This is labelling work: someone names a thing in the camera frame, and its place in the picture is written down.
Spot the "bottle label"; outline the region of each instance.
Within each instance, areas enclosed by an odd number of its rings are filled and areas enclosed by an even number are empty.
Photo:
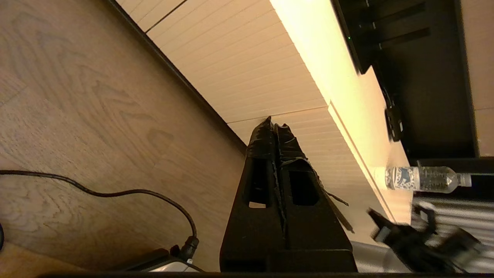
[[[394,167],[389,178],[394,189],[420,190],[420,175],[417,167]]]

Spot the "water bottle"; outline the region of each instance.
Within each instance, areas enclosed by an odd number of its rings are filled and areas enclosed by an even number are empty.
[[[388,189],[451,193],[458,186],[472,186],[470,174],[457,174],[449,167],[388,167],[384,169]]]

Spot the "wooden floor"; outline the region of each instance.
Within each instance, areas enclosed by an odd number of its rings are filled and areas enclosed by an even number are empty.
[[[0,167],[72,177],[111,192],[147,188],[193,216],[195,263],[218,253],[244,157],[221,123],[95,0],[0,0]],[[6,239],[104,269],[191,231],[148,196],[99,199],[67,184],[0,179]]]

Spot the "power cord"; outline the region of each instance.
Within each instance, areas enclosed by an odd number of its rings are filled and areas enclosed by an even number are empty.
[[[195,250],[197,249],[197,245],[199,244],[199,240],[197,239],[197,229],[196,229],[196,224],[194,223],[194,220],[192,219],[192,216],[183,208],[181,205],[179,205],[177,202],[173,201],[172,199],[151,191],[147,189],[131,189],[131,190],[125,190],[125,191],[120,191],[120,192],[114,192],[114,193],[100,193],[96,191],[92,191],[88,189],[87,187],[81,185],[80,183],[72,180],[71,178],[61,176],[61,175],[56,175],[56,174],[48,174],[48,173],[41,173],[41,172],[32,172],[32,171],[21,171],[21,170],[0,170],[0,175],[17,175],[17,176],[31,176],[31,177],[38,177],[38,178],[48,178],[48,179],[55,179],[55,180],[60,180],[64,181],[66,183],[69,183],[70,185],[76,187],[77,189],[92,195],[96,197],[102,197],[102,198],[111,198],[111,197],[119,197],[119,196],[124,196],[124,195],[130,195],[130,194],[146,194],[146,195],[151,195],[156,198],[159,198],[168,204],[174,206],[176,209],[178,209],[189,221],[190,228],[192,230],[192,236],[190,236],[187,241],[185,242],[185,245],[181,248],[180,250],[180,257],[184,260],[191,259],[192,256],[194,255]],[[4,233],[3,229],[1,228],[0,225],[0,250],[3,247],[3,241],[4,241]]]

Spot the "plastic bottle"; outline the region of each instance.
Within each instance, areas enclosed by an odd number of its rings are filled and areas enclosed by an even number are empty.
[[[457,174],[449,167],[388,167],[375,174],[388,189],[451,193],[458,186],[472,186],[470,174]]]

